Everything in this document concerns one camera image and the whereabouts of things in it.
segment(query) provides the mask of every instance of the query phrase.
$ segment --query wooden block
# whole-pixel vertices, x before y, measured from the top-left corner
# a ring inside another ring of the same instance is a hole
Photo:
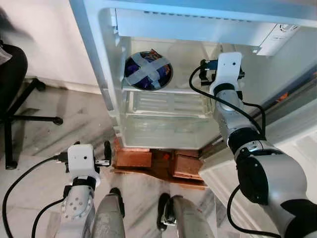
[[[119,139],[116,137],[114,139],[114,149],[115,151],[139,151],[139,152],[149,152],[149,148],[138,148],[138,147],[122,147]]]
[[[183,179],[196,179],[196,180],[203,181],[203,179],[199,175],[188,175],[188,174],[183,174],[183,173],[178,173],[178,172],[175,172],[173,177],[183,178]]]
[[[152,153],[152,165],[150,168],[146,167],[116,167],[113,169],[115,173],[139,173],[149,175],[158,179],[161,179],[166,182],[176,183],[184,185],[187,188],[191,189],[204,189],[208,187],[207,184],[202,180],[193,179],[193,178],[177,178],[173,177],[170,164],[173,162],[175,157],[174,153],[170,154],[169,152],[161,150],[151,150]]]
[[[202,180],[198,174],[202,165],[203,163],[198,159],[175,155],[173,163],[171,163],[172,175],[174,177]]]
[[[150,168],[151,164],[151,152],[116,151],[116,167]]]
[[[201,186],[194,186],[194,185],[190,185],[190,184],[180,184],[181,187],[185,188],[185,189],[196,189],[196,190],[205,190],[205,187]]]
[[[175,154],[198,158],[200,157],[200,150],[175,150]]]

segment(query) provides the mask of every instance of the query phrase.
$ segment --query cable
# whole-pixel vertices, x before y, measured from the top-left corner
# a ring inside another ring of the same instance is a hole
[[[57,156],[53,156],[51,158],[48,158],[46,160],[43,160],[41,162],[39,162],[38,164],[36,164],[35,166],[33,166],[32,168],[30,168],[27,172],[25,172],[24,174],[22,174],[8,189],[8,191],[6,192],[4,199],[3,199],[3,203],[2,203],[2,219],[3,219],[3,224],[4,224],[4,228],[5,228],[5,232],[7,234],[7,236],[9,238],[13,238],[9,224],[8,224],[8,220],[7,220],[7,216],[6,216],[6,203],[7,200],[9,198],[9,195],[11,193],[11,191],[14,189],[14,187],[25,177],[27,176],[31,171],[33,171],[36,167],[51,161],[51,160],[55,160],[57,158]]]
[[[246,103],[246,102],[243,102],[243,104],[246,105],[246,106],[250,106],[250,107],[256,107],[256,108],[258,108],[261,111],[261,115],[262,115],[262,132],[263,132],[263,135],[265,136],[266,116],[265,116],[265,111],[264,111],[263,107],[261,107],[258,104],[252,104],[252,103]]]
[[[38,215],[36,216],[35,220],[34,220],[34,223],[33,223],[33,227],[32,227],[32,236],[31,238],[35,238],[35,232],[36,232],[36,226],[39,222],[39,219],[40,217],[42,216],[42,214],[48,210],[50,207],[53,207],[54,205],[56,204],[59,204],[60,202],[62,202],[64,200],[64,198],[58,200],[58,201],[55,201],[55,202],[52,202],[51,204],[47,205],[45,208],[43,208],[39,213]]]
[[[262,231],[254,231],[254,230],[248,230],[248,229],[244,229],[241,228],[239,226],[237,226],[232,218],[231,218],[231,204],[232,204],[232,200],[234,198],[234,196],[236,195],[236,193],[239,191],[240,189],[240,185],[238,185],[232,192],[232,194],[229,197],[229,201],[228,201],[228,205],[227,205],[227,216],[228,216],[228,220],[230,222],[230,224],[237,229],[240,232],[243,233],[247,233],[247,234],[253,234],[253,235],[260,235],[260,236],[267,236],[267,237],[275,237],[275,238],[281,238],[281,236],[279,234],[275,234],[275,233],[271,233],[271,232],[262,232]]]
[[[249,114],[247,114],[246,112],[244,112],[244,111],[241,110],[240,108],[236,107],[235,105],[233,105],[233,104],[231,104],[231,103],[229,103],[229,102],[227,102],[227,101],[225,101],[225,100],[222,100],[221,98],[218,98],[218,97],[216,97],[216,96],[214,96],[214,95],[211,95],[211,94],[209,94],[209,93],[206,93],[206,92],[204,92],[204,91],[201,91],[201,90],[199,90],[198,88],[195,88],[195,87],[193,86],[192,81],[193,81],[193,77],[194,77],[195,73],[196,73],[198,70],[200,70],[201,68],[204,68],[204,67],[205,67],[205,65],[199,66],[199,67],[196,68],[196,69],[192,72],[192,74],[190,75],[190,77],[189,77],[189,86],[191,87],[191,89],[193,89],[193,90],[194,90],[195,92],[197,92],[197,93],[200,93],[200,94],[202,94],[202,95],[204,95],[204,96],[206,96],[206,97],[212,98],[212,99],[214,99],[214,100],[216,100],[216,101],[218,101],[218,102],[220,102],[220,103],[222,103],[222,104],[225,104],[225,105],[227,105],[228,107],[231,107],[232,109],[236,110],[237,112],[239,112],[240,114],[242,114],[243,116],[245,116],[247,119],[249,119],[249,121],[257,128],[257,130],[259,131],[259,133],[265,138],[265,133],[263,133],[263,131],[262,131],[261,127],[259,126],[259,124],[258,124]]]

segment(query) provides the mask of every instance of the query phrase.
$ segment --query marble floor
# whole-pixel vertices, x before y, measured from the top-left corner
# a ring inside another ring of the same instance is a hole
[[[63,125],[52,122],[17,121],[12,126],[14,156],[18,168],[4,169],[3,127],[0,127],[0,191],[4,196],[8,187],[35,163],[66,150],[76,141],[91,143],[96,158],[103,156],[103,142],[113,136],[110,118],[101,95],[47,88],[45,92],[34,91],[23,108],[23,115],[59,116]],[[176,228],[169,227],[164,233],[156,229],[157,205],[160,194],[183,195],[194,202],[206,215],[212,228],[224,220],[224,207],[217,205],[209,190],[192,190],[169,184],[156,178],[139,174],[114,174],[111,167],[102,168],[102,183],[96,188],[95,206],[110,188],[118,187],[125,203],[124,226],[127,238],[173,238]],[[33,221],[47,204],[59,200],[63,189],[69,183],[64,164],[48,162],[31,172],[13,190],[8,199],[8,221],[15,238],[29,238]],[[59,206],[49,209],[40,219],[37,237],[52,238],[60,221]],[[3,223],[0,223],[0,237],[6,237]],[[240,237],[226,233],[218,237]]]

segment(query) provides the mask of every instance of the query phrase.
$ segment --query white wall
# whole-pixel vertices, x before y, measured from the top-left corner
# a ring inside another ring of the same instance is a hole
[[[0,0],[0,7],[1,37],[25,52],[27,76],[79,91],[97,87],[68,0]]]

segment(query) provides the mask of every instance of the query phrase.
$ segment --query refrigerator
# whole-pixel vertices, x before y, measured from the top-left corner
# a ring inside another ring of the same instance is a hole
[[[314,0],[70,3],[115,134],[125,147],[200,149],[219,138],[218,124],[212,118],[213,102],[189,87],[189,76],[203,59],[216,60],[223,52],[241,52],[245,77],[239,85],[243,99],[267,109],[317,71]],[[127,83],[125,61],[134,53],[151,49],[169,60],[173,76],[162,89],[142,91]],[[208,92],[198,74],[193,81]],[[317,128],[314,87],[310,96],[294,97],[292,103],[273,109],[268,124],[273,123],[267,133],[272,143],[292,147],[292,141],[302,140],[301,133],[310,135],[312,128]],[[245,111],[252,113],[254,109],[246,107]],[[282,121],[277,120],[285,115]],[[317,162],[314,166],[305,159],[299,163],[307,168],[305,171],[310,170],[309,193],[315,194]],[[226,204],[238,183],[232,153],[226,149],[212,155],[200,175]],[[234,202],[233,215],[245,228],[276,231],[263,210],[243,196]]]

